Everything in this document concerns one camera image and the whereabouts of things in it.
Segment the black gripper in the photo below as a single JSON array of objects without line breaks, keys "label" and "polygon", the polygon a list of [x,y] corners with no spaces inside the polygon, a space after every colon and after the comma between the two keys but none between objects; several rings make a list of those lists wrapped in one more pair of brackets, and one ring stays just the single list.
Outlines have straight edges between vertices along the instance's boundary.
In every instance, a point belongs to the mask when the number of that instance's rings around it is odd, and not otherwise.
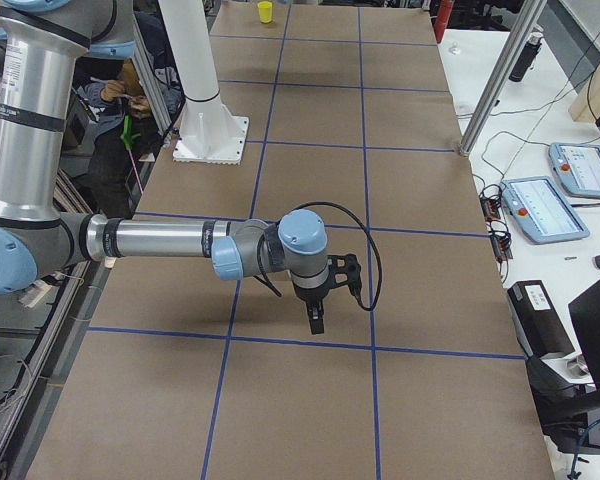
[{"label": "black gripper", "polygon": [[323,299],[331,289],[336,287],[336,282],[328,275],[313,277],[291,276],[296,296],[307,307],[307,316],[312,334],[324,333],[324,306]]}]

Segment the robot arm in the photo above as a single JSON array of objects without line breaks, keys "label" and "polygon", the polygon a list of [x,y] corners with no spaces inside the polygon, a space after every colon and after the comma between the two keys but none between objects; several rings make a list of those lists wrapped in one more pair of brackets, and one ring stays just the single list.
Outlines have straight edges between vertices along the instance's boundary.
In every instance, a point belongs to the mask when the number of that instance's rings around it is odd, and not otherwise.
[{"label": "robot arm", "polygon": [[204,257],[224,280],[288,271],[310,329],[324,330],[334,285],[322,219],[295,209],[277,224],[164,223],[59,212],[53,204],[75,63],[135,50],[129,1],[3,1],[0,93],[0,294],[82,261]]}]

